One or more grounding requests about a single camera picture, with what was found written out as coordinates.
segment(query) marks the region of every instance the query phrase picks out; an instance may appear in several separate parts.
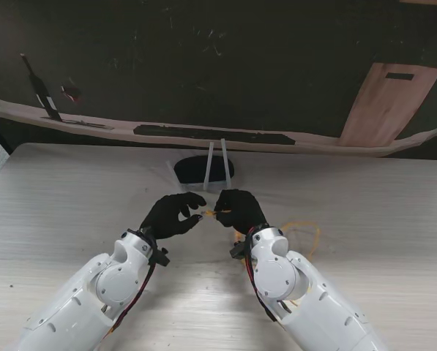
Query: wooden plank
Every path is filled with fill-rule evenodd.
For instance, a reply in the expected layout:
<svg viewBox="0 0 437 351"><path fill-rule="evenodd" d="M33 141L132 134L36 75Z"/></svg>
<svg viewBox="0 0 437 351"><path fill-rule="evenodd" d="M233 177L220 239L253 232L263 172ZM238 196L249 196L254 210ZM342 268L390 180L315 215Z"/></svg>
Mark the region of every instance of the wooden plank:
<svg viewBox="0 0 437 351"><path fill-rule="evenodd" d="M414 116L437 78L437 69L372 65L343 129L341 146L388 146Z"/></svg>
<svg viewBox="0 0 437 351"><path fill-rule="evenodd" d="M437 0L400 0L406 4L437 5Z"/></svg>

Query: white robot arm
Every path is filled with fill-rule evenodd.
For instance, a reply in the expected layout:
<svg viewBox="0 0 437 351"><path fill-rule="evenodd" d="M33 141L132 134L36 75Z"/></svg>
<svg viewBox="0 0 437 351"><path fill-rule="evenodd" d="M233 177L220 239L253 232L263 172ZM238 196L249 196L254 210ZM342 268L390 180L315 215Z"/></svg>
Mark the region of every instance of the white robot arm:
<svg viewBox="0 0 437 351"><path fill-rule="evenodd" d="M387 351L365 315L301 254L289 251L277 228L248 240L257 260L248 273L258 298L304 351Z"/></svg>
<svg viewBox="0 0 437 351"><path fill-rule="evenodd" d="M154 242L147 236L125 232L116 241L111 256L100 254L92 258L47 306L28 318L20 339L6 350L94 350L119 325L143 291L154 269L152 255L157 254ZM149 260L149 274L141 284L139 276ZM164 263L168 259L163 255L160 264Z"/></svg>

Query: black glove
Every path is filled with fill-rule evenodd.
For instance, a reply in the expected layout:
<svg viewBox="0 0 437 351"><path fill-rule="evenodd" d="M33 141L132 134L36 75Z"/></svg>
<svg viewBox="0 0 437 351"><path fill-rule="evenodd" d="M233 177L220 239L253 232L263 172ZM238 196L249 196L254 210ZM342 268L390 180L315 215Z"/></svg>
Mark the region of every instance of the black glove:
<svg viewBox="0 0 437 351"><path fill-rule="evenodd" d="M191 216L189 207L196 210L199 206L205 205L204 198L193 192L164 196L153 205L140 228L151 227L155 239L166 239L176 234L184 234L202 219L200 214ZM179 212L187 219L180 222Z"/></svg>
<svg viewBox="0 0 437 351"><path fill-rule="evenodd" d="M267 223L255 197L244 190L223 190L214 209L216 218L225 227L247 234L252 227Z"/></svg>

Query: black rectangle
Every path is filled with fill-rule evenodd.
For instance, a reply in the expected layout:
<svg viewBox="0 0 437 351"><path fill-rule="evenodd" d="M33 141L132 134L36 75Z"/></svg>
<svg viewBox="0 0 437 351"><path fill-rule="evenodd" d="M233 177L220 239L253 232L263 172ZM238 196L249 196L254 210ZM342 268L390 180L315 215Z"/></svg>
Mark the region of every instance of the black rectangle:
<svg viewBox="0 0 437 351"><path fill-rule="evenodd" d="M233 132L213 129L194 129L181 127L163 127L140 125L133 130L135 135L155 135L158 137L189 137L191 139L220 140L224 137L230 141L243 143L294 145L295 141L283 134L266 134L256 132Z"/></svg>
<svg viewBox="0 0 437 351"><path fill-rule="evenodd" d="M414 79L415 75L412 75L411 73L392 73L389 72L386 75L386 78L388 79L401 79L401 80L412 80Z"/></svg>

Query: white antenna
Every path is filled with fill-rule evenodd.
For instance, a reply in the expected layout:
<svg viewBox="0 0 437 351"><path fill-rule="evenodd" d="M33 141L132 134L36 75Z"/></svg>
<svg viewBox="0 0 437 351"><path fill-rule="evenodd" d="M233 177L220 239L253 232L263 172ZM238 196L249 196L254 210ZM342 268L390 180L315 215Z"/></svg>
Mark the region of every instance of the white antenna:
<svg viewBox="0 0 437 351"><path fill-rule="evenodd" d="M177 178L176 172L174 172L173 166L171 166L171 162L166 161L166 165L168 166L169 172L171 173L171 176L173 177L174 186L176 188L176 191L181 193L184 192L181 182Z"/></svg>
<svg viewBox="0 0 437 351"><path fill-rule="evenodd" d="M211 141L209 146L209 158L206 159L205 179L203 180L203 190L205 192L209 187L210 168L212 166L212 157L213 157L213 144L214 144L213 141Z"/></svg>
<svg viewBox="0 0 437 351"><path fill-rule="evenodd" d="M221 140L221 149L223 150L223 161L225 162L226 188L231 189L231 177L230 177L230 169L228 167L228 155L226 153L225 139Z"/></svg>

